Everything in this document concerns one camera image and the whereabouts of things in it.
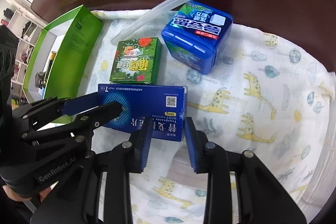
metal screw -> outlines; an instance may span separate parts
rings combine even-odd
[[[87,159],[89,159],[89,158],[91,158],[93,156],[93,151],[87,151],[86,153],[85,153],[85,158],[87,158]]]
[[[75,141],[78,142],[78,143],[81,143],[84,139],[85,139],[85,137],[83,135],[78,135],[75,138]]]
[[[129,141],[126,141],[126,142],[123,142],[123,143],[121,144],[121,146],[122,146],[123,148],[130,148],[130,147],[132,147],[132,143],[129,142]]]
[[[207,143],[205,144],[205,147],[206,147],[207,149],[214,149],[214,148],[216,147],[216,144],[213,143],[213,142],[207,142]]]
[[[244,156],[245,156],[246,158],[252,158],[253,155],[254,155],[254,153],[253,153],[252,151],[250,151],[250,150],[245,150],[245,151],[244,151]]]

white blanket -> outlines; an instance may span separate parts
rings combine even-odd
[[[109,82],[116,51],[111,38],[146,11],[93,12],[104,27],[78,96]],[[160,16],[130,38],[159,37],[164,44],[161,30],[173,15]],[[200,75],[172,58],[164,45],[158,84],[186,85],[187,116],[196,128],[228,151],[252,150],[298,201],[324,143],[335,74],[292,42],[237,24],[225,53],[209,75]],[[92,148],[96,153],[111,150],[128,137],[101,127],[95,130]],[[202,223],[206,176],[193,174],[185,140],[152,139],[145,171],[131,174],[130,180],[135,223]],[[233,177],[231,186],[234,193]],[[237,217],[234,206],[235,222]]]

blue medicine box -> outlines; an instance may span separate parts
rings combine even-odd
[[[223,55],[232,23],[231,15],[191,0],[161,34],[172,57],[206,75]]]
[[[152,116],[153,138],[180,142],[184,137],[186,86],[99,84],[98,97],[99,105],[117,101],[123,108],[105,127],[132,133]]]

cardboard box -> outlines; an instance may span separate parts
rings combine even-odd
[[[120,41],[110,81],[125,84],[156,84],[162,44],[157,37]]]
[[[132,133],[141,128],[145,117],[153,118],[153,138],[178,141],[184,137],[187,109],[186,86],[99,84],[99,104],[118,101],[120,116],[105,127]]]
[[[87,60],[102,26],[103,23],[82,5],[55,19],[42,30],[23,83],[23,91],[30,103],[51,96],[77,97]],[[57,54],[46,86],[36,88],[35,75],[46,71],[52,51]],[[60,117],[57,122],[71,122],[71,117]]]

blue plastic container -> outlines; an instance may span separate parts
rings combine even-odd
[[[191,0],[161,34],[172,57],[206,75],[223,54],[232,22],[231,15]]]

